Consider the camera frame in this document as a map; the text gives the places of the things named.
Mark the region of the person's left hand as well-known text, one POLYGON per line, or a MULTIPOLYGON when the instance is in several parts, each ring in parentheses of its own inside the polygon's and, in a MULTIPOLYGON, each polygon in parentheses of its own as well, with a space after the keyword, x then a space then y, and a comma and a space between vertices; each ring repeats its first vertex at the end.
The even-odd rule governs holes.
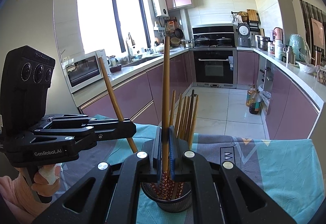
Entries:
POLYGON ((22 168, 17 178, 1 177, 1 223, 32 223, 49 203, 35 200, 33 191, 44 197, 52 197, 60 188, 61 164, 45 165, 34 176, 29 186, 22 168))

